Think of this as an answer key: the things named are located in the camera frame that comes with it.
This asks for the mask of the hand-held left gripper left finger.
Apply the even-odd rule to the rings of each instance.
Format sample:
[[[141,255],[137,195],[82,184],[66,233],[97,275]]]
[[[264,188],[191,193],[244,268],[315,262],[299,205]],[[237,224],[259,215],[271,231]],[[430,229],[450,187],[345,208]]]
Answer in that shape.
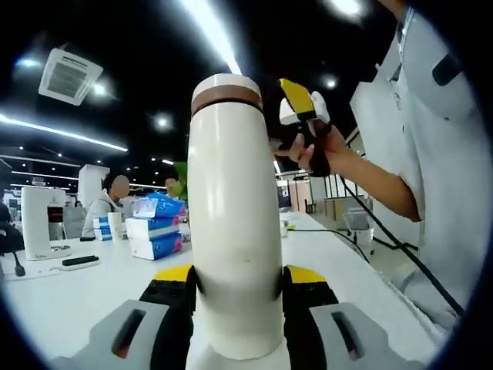
[[[184,369],[193,336],[196,272],[191,264],[156,274],[138,301],[128,300],[89,332],[53,369]]]

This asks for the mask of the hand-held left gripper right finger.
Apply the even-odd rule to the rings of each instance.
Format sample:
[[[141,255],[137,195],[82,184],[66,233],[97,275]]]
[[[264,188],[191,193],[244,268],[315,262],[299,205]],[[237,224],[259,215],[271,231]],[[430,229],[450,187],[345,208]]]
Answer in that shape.
[[[325,277],[283,268],[284,336],[292,369],[422,369],[389,345],[387,332],[351,303],[340,303]]]

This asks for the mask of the person's right hand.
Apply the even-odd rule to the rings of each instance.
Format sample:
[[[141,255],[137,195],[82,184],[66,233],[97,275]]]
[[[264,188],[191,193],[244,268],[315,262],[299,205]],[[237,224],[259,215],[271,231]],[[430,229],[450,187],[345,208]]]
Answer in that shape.
[[[345,146],[344,138],[335,126],[332,126],[332,130],[325,138],[319,138],[317,143],[310,144],[308,147],[305,147],[304,136],[298,133],[288,150],[272,149],[271,153],[274,156],[288,157],[299,168],[313,172],[310,163],[316,148],[321,149],[325,156],[329,166],[328,171],[344,177],[350,177],[354,172],[354,165],[358,165],[361,161],[361,158],[353,150]]]

